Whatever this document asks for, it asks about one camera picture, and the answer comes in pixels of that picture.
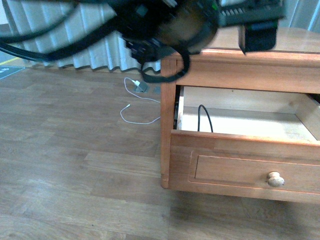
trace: wooden knob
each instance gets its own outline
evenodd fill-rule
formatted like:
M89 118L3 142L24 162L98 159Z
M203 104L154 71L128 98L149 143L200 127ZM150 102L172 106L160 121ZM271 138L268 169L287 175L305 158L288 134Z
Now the wooden knob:
M268 174L268 180L267 180L269 186L278 188L285 184L285 180L280 177L280 173L273 171Z

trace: white cable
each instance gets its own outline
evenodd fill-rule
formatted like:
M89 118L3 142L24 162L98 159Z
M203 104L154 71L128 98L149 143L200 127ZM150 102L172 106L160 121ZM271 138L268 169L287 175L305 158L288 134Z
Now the white cable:
M129 78L129 77L125 77L124 80L123 80L123 83L124 83L125 90L126 90L128 93L132 94L133 96L135 96L135 97L137 97L137 98L139 98L139 99L145 99L145 100L154 101L154 102L156 102L156 103L160 103L159 101L157 101L157 100L155 100L155 99L147 98L147 97L141 97L141 96L138 96L138 95L134 94L133 92L129 91L128 88L127 88L126 80L131 80L131 81L134 83L134 85L136 85L137 87L139 87L140 82L139 82L139 81L134 81L134 80L132 80L132 79ZM120 116L121 116L122 120L125 121L125 122L128 123L128 124L148 125L148 124L153 124L155 121L157 121L157 120L160 119L160 117L157 117L156 119L154 119L153 121L150 121L150 122L134 122L134 121L125 120L124 116L122 115L122 112L123 112L124 110L126 110L127 108L129 108L130 106L131 106L131 105L128 104L126 107L124 107L124 108L120 111Z
M133 92L129 91L128 88L127 88L126 80L132 81L132 82L134 83L134 85L136 85L137 87L139 87L139 85L137 85L137 82L138 82L138 84L139 84L140 82L139 82L139 81L134 81L134 80L132 80L132 79L129 78L129 77L125 77L124 80L123 80L123 82L124 82L125 90L126 90L128 93L132 94L133 96L135 96L135 97L137 97L137 98L139 98L139 99L151 100L151 101L154 101L154 102L156 102L156 103L160 103L159 101L154 100L154 99L152 99L152 98L141 97L141 96L138 96L138 95L134 94Z

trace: open drawer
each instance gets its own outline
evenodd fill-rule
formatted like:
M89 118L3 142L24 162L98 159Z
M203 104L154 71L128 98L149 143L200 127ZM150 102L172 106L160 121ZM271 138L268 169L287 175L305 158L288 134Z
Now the open drawer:
M304 93L181 86L169 188L320 203L320 104ZM198 128L198 106L204 105Z

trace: white curtain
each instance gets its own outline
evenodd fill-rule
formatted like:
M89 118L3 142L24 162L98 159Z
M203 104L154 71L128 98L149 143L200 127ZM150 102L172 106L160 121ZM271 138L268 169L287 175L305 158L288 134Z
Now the white curtain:
M8 22L13 33L36 31L59 19L70 9L67 3L50 3L46 1L2 0ZM24 42L20 47L47 52L71 43L114 15L108 5L81 4L77 12L65 24L46 36ZM89 49L60 61L59 67L73 65L75 68L90 66L92 69L108 67L109 70L120 68L122 71L140 68L139 63L130 56L125 41L117 32L91 46ZM146 64L146 68L160 70L160 62Z
M223 5L243 0L221 0ZM60 18L69 6L65 3L46 1L2 0L9 25L14 33L35 31ZM320 33L320 0L286 0L287 18L280 22L281 27L303 28ZM81 5L73 17L58 30L37 40L24 42L20 47L30 51L45 52L78 39L101 24L114 12L108 5ZM75 68L90 66L92 69L108 67L122 71L139 68L137 61L130 57L130 51L119 33L113 33L89 49L73 57L56 62L59 67L74 65ZM160 62L149 63L155 71L160 70Z

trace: wooden panel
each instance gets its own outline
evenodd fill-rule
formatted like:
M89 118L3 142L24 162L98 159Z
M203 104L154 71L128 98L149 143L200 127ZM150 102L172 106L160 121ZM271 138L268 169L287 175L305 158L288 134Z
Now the wooden panel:
M170 76L176 73L177 61L165 58L161 62L161 75ZM161 85L161 186L168 188L170 134L174 127L176 82Z
M295 114L313 136L320 140L320 104L304 96Z
M295 114L303 94L185 86L183 97L185 107Z
M293 202L320 201L320 194L310 192L191 182L189 174L194 152L223 154L224 158L248 156L252 160L263 158L266 161L319 165L320 142L173 130L169 174L169 188L174 190Z
M210 55L210 58L215 59L215 55ZM319 76L320 67L266 65L264 63L250 65L193 60L190 72L177 84L317 94L320 93Z
M274 51L320 53L320 34L301 28L279 27ZM238 49L238 27L219 29L207 48Z
M279 162L272 160L252 160L249 157L231 158L214 155L195 154L196 171L191 170L190 181L273 189L267 183L271 172L278 172L285 185L277 189L286 191L320 193L320 165Z

